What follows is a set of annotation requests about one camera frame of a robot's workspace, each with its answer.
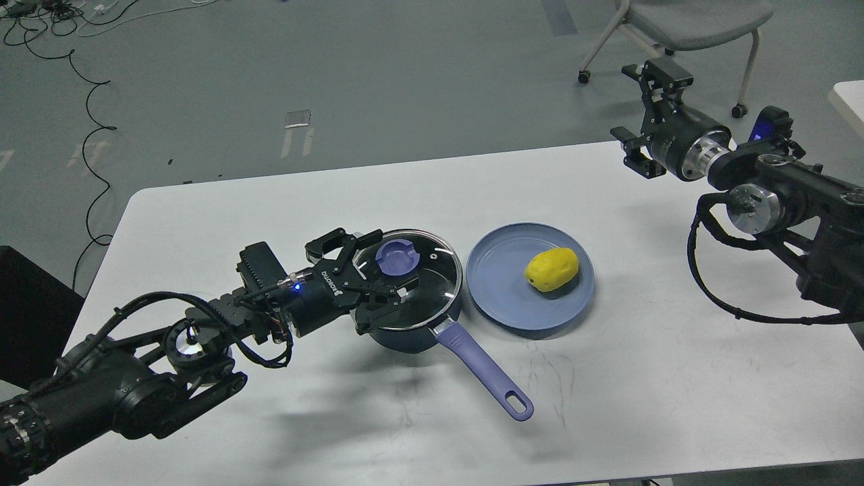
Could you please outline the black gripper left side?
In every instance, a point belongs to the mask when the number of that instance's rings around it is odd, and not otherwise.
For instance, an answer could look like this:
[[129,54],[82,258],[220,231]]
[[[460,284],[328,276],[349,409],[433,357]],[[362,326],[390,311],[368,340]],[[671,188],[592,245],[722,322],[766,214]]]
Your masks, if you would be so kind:
[[419,275],[379,279],[368,284],[359,298],[365,275],[356,267],[354,258],[382,239],[380,229],[357,236],[336,228],[306,243],[306,260],[312,267],[304,270],[304,277],[310,280],[294,284],[283,303],[297,338],[346,316],[353,308],[358,335],[400,323],[408,293],[419,286]]

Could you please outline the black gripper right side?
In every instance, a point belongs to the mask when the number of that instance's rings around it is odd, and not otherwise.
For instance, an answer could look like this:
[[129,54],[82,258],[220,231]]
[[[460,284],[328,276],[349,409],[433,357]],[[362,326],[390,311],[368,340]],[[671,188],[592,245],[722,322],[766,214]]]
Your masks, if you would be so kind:
[[[728,127],[701,111],[680,111],[683,92],[694,83],[693,75],[667,57],[624,65],[622,74],[639,84],[646,110],[644,135],[637,136],[626,127],[610,130],[624,151],[624,166],[646,179],[668,171],[685,182],[709,175],[710,166],[730,152],[732,135]],[[651,158],[643,153],[644,147]]]

